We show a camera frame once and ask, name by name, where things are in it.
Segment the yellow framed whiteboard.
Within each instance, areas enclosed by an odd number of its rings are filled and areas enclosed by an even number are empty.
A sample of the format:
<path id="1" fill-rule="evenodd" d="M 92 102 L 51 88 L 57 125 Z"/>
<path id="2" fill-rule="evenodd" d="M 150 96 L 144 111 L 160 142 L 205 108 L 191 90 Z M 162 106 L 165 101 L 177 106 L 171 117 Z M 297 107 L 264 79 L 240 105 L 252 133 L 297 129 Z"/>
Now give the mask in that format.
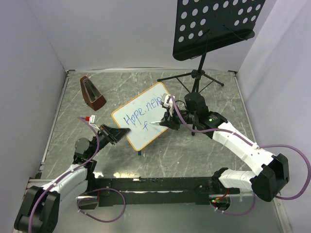
<path id="1" fill-rule="evenodd" d="M 141 151 L 168 129 L 155 124 L 166 112 L 161 106 L 164 94 L 168 94 L 167 88 L 157 82 L 112 112 L 118 127 L 130 129 L 126 138 L 135 151 Z"/>

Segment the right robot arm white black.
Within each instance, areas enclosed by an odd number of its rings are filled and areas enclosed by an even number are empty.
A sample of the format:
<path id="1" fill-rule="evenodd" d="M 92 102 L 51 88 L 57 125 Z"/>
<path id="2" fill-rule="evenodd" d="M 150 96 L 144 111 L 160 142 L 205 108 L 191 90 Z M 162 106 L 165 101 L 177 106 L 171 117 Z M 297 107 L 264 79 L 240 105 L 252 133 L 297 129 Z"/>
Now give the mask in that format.
<path id="1" fill-rule="evenodd" d="M 231 122 L 217 112 L 210 111 L 198 92 L 185 95 L 184 110 L 180 110 L 173 95 L 164 94 L 161 105 L 166 109 L 161 126 L 178 130 L 181 124 L 193 125 L 193 133 L 203 133 L 222 144 L 250 167 L 250 171 L 222 168 L 214 173 L 212 188 L 223 193 L 230 188 L 253 191 L 260 199 L 270 202 L 289 182 L 288 159 L 283 155 L 260 148 Z"/>

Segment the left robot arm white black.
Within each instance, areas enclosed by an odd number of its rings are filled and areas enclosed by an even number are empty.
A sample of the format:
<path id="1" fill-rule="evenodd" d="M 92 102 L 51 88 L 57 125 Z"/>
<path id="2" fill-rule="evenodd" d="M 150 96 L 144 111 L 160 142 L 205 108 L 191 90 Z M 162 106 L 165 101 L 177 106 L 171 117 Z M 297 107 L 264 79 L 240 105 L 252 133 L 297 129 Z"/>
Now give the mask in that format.
<path id="1" fill-rule="evenodd" d="M 15 230 L 52 233 L 62 210 L 80 194 L 94 193 L 95 155 L 107 144 L 118 143 L 129 132 L 129 128 L 111 128 L 102 124 L 98 130 L 94 130 L 95 135 L 91 140 L 78 139 L 73 162 L 64 173 L 43 186 L 28 188 L 14 222 Z"/>

